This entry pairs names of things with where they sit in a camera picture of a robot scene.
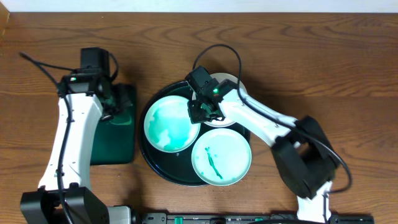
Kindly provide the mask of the white plate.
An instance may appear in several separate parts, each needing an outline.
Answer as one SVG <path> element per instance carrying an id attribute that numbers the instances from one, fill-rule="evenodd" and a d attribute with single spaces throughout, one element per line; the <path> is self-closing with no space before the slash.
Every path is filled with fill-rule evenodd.
<path id="1" fill-rule="evenodd" d="M 222 100 L 222 97 L 227 94 L 228 90 L 238 87 L 238 78 L 228 73 L 214 73 L 211 74 L 211 77 L 219 82 L 218 86 L 214 89 L 214 94 L 210 96 L 199 96 L 198 99 L 206 104 L 212 112 L 217 112 L 222 115 L 218 103 Z M 205 122 L 205 124 L 215 128 L 223 128 L 234 124 L 234 121 L 224 116 L 224 121 Z"/>

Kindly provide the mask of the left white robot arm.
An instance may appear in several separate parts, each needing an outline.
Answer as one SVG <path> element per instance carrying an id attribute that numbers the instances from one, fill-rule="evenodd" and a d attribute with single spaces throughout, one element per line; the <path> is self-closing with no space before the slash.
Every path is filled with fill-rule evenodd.
<path id="1" fill-rule="evenodd" d="M 27 223 L 134 223 L 128 205 L 107 206 L 91 190 L 92 165 L 125 164 L 134 154 L 133 86 L 104 75 L 66 75 L 57 87 L 59 117 L 36 191 L 22 194 Z"/>

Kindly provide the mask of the pale green plate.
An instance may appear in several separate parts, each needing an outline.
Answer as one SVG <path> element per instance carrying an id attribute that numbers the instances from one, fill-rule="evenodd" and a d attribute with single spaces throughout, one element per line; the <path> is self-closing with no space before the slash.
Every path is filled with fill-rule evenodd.
<path id="1" fill-rule="evenodd" d="M 192 166 L 210 185 L 228 186 L 240 181 L 252 161 L 249 143 L 236 131 L 217 128 L 200 136 L 193 146 Z"/>
<path id="2" fill-rule="evenodd" d="M 153 103 L 144 117 L 144 134 L 158 151 L 174 153 L 187 149 L 200 133 L 188 115 L 188 99 L 171 95 Z"/>

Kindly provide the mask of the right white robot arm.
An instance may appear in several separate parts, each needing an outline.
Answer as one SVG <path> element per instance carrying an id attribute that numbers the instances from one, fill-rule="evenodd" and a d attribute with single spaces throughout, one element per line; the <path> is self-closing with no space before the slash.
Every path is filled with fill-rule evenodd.
<path id="1" fill-rule="evenodd" d="M 187 106 L 192 123 L 227 118 L 262 139 L 284 184 L 297 196 L 297 218 L 330 221 L 329 196 L 341 161 L 315 119 L 281 114 L 236 88 L 214 88 Z"/>

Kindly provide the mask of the green sponge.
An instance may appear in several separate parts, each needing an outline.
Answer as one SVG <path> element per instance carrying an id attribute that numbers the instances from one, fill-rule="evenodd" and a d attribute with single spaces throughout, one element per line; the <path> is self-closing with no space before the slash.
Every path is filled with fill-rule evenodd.
<path id="1" fill-rule="evenodd" d="M 132 118 L 129 113 L 123 113 L 123 114 L 116 115 L 109 122 L 113 125 L 128 126 L 132 123 Z"/>

